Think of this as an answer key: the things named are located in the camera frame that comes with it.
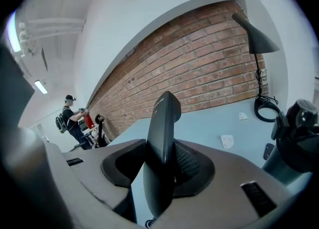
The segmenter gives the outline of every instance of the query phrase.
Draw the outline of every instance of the fluorescent light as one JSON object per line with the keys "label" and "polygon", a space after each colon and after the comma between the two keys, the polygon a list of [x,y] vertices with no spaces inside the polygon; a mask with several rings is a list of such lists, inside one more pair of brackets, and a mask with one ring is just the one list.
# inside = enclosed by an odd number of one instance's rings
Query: fluorescent light
{"label": "fluorescent light", "polygon": [[9,21],[7,23],[7,32],[8,32],[9,41],[13,51],[19,52],[21,50],[21,47],[20,47],[20,43],[16,33],[16,29],[15,29],[15,12],[9,18]]}
{"label": "fluorescent light", "polygon": [[39,90],[43,93],[43,94],[47,94],[48,91],[44,88],[44,86],[41,84],[41,82],[39,80],[34,82],[36,87],[39,88]]}

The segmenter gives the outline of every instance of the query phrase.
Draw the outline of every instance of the lamp cord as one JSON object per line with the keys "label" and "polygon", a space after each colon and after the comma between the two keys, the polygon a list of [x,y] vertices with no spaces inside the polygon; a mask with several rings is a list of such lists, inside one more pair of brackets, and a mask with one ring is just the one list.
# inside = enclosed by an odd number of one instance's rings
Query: lamp cord
{"label": "lamp cord", "polygon": [[263,96],[262,92],[263,92],[263,80],[261,78],[261,69],[259,68],[259,63],[258,63],[258,59],[257,59],[257,55],[255,55],[255,60],[256,60],[256,65],[257,65],[257,70],[256,70],[256,74],[255,77],[258,81],[258,95],[256,96],[255,99],[264,99],[265,102],[270,102],[270,99],[274,100],[276,104],[278,104],[278,101],[276,100],[276,97],[274,96],[269,97],[269,96]]}

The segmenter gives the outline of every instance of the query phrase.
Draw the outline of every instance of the lamp base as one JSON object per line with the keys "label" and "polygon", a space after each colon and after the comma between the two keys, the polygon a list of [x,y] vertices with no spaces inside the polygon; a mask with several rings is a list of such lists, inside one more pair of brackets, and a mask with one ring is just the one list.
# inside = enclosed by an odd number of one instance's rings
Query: lamp base
{"label": "lamp base", "polygon": [[255,99],[254,112],[255,112],[255,115],[257,116],[257,118],[259,118],[260,120],[262,120],[264,122],[275,122],[275,120],[276,120],[275,118],[265,118],[259,114],[259,110],[262,108],[272,109],[275,112],[277,112],[277,114],[280,113],[280,109],[276,105],[274,105],[271,101],[269,101],[265,98],[257,97]]}

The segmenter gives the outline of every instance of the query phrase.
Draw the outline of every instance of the black cap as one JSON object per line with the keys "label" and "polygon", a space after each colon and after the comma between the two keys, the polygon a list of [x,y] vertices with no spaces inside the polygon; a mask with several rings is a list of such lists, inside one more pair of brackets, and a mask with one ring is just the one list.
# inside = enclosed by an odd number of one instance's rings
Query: black cap
{"label": "black cap", "polygon": [[65,97],[65,99],[66,99],[66,100],[73,100],[73,101],[75,101],[75,99],[74,99],[71,95],[67,95],[67,96]]}

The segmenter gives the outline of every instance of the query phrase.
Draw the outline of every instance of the white ceiling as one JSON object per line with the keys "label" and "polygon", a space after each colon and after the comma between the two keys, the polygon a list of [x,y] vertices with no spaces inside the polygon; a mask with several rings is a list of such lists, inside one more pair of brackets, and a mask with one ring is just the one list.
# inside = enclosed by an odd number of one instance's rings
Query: white ceiling
{"label": "white ceiling", "polygon": [[[92,0],[25,0],[16,12],[17,34],[22,31],[20,22],[43,18],[85,19]],[[56,92],[65,86],[73,85],[73,58],[78,34],[65,34],[36,40],[37,53],[26,55],[15,53],[18,61],[23,61],[31,74],[26,74],[30,83],[40,80],[48,92]],[[41,50],[47,62],[44,65]]]}

